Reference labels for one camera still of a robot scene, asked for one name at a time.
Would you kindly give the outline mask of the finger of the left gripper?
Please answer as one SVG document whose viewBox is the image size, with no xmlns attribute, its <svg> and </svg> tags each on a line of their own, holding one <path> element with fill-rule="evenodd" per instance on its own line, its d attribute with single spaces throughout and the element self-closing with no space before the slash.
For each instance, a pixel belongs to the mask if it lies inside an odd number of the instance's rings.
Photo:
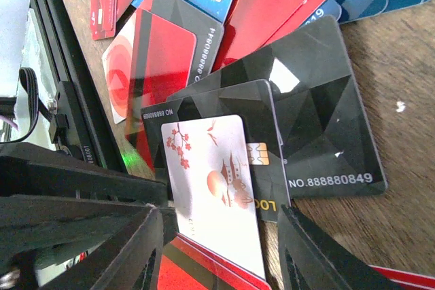
<svg viewBox="0 0 435 290">
<path fill-rule="evenodd" d="M 77 190 L 157 206 L 168 202 L 164 183 L 108 170 L 31 143 L 1 145 L 2 196 L 74 196 Z"/>
<path fill-rule="evenodd" d="M 45 196 L 2 197 L 1 269 L 10 267 L 19 253 L 60 244 L 74 244 L 78 251 L 99 247 L 147 206 L 154 205 Z M 178 231 L 175 211 L 156 207 L 162 214 L 164 246 Z"/>
</svg>

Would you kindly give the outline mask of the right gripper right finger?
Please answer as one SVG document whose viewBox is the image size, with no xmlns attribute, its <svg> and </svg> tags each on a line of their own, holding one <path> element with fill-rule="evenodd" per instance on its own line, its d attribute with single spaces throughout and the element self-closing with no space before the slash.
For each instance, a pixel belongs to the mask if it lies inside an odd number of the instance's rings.
<svg viewBox="0 0 435 290">
<path fill-rule="evenodd" d="M 296 207 L 278 213 L 279 261 L 285 289 L 400 289 L 325 233 Z"/>
</svg>

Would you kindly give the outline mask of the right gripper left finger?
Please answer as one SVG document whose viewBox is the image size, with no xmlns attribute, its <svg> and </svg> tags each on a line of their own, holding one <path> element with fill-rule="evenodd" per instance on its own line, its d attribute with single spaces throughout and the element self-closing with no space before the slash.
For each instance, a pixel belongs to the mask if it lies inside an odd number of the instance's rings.
<svg viewBox="0 0 435 290">
<path fill-rule="evenodd" d="M 42 289 L 156 289 L 163 240 L 162 214 L 147 206 L 83 262 Z"/>
</svg>

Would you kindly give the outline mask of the white card blossom print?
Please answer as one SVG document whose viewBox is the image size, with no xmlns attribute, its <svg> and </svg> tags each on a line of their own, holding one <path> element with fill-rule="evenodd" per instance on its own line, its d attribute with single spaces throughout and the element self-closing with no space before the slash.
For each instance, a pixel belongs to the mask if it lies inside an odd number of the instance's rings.
<svg viewBox="0 0 435 290">
<path fill-rule="evenodd" d="M 181 234 L 264 278 L 242 119 L 164 123 L 160 131 Z"/>
</svg>

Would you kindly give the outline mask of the black faceted numbered card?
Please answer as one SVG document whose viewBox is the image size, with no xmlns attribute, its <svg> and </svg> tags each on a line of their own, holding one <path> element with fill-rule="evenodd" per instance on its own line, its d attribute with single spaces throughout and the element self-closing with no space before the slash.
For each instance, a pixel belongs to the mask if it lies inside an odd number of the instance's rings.
<svg viewBox="0 0 435 290">
<path fill-rule="evenodd" d="M 293 198 L 373 196 L 387 179 L 336 20 L 324 16 L 172 95 L 266 79 Z"/>
</svg>

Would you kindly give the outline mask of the dark LOGO card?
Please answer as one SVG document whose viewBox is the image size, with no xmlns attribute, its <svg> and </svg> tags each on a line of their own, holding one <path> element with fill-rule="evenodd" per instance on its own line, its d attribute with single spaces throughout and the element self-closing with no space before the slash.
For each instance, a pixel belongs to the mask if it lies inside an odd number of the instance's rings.
<svg viewBox="0 0 435 290">
<path fill-rule="evenodd" d="M 250 152 L 254 155 L 261 150 L 266 152 L 264 159 L 256 158 L 251 166 L 257 212 L 263 221 L 277 221 L 279 208 L 289 202 L 289 196 L 281 139 L 268 81 L 259 79 L 218 90 L 194 92 L 179 99 L 144 107 L 141 115 L 159 181 L 169 180 L 160 132 L 164 123 L 239 115 Z"/>
</svg>

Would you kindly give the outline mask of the black aluminium frame rail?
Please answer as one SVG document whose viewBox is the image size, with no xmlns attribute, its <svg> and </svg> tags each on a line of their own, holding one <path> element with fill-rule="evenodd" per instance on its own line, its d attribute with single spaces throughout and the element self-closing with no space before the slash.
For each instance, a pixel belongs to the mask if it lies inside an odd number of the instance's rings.
<svg viewBox="0 0 435 290">
<path fill-rule="evenodd" d="M 49 138 L 58 150 L 103 168 L 126 172 L 108 119 L 63 0 L 31 0 L 57 105 Z"/>
</svg>

